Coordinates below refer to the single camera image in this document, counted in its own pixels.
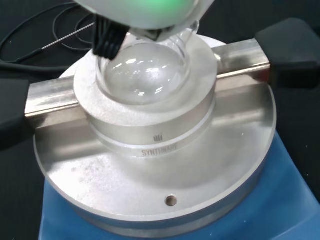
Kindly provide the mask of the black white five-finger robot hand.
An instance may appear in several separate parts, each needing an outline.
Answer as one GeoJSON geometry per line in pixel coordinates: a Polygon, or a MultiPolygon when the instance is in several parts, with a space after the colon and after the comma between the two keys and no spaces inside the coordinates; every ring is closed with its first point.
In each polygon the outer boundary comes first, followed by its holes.
{"type": "Polygon", "coordinates": [[[143,40],[163,42],[205,15],[212,0],[78,0],[94,14],[92,52],[114,60],[127,33],[143,40]]]}

